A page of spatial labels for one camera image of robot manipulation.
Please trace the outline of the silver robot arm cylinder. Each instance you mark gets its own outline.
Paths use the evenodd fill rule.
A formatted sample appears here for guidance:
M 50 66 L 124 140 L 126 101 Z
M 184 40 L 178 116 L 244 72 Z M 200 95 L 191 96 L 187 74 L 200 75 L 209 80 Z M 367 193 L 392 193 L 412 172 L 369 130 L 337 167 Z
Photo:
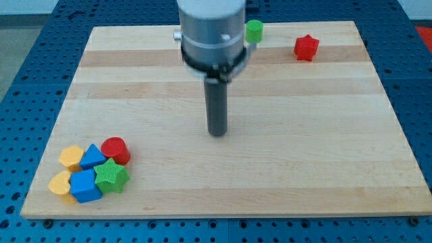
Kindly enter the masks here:
M 245 0 L 178 0 L 182 59 L 207 82 L 230 83 L 257 45 L 246 43 Z

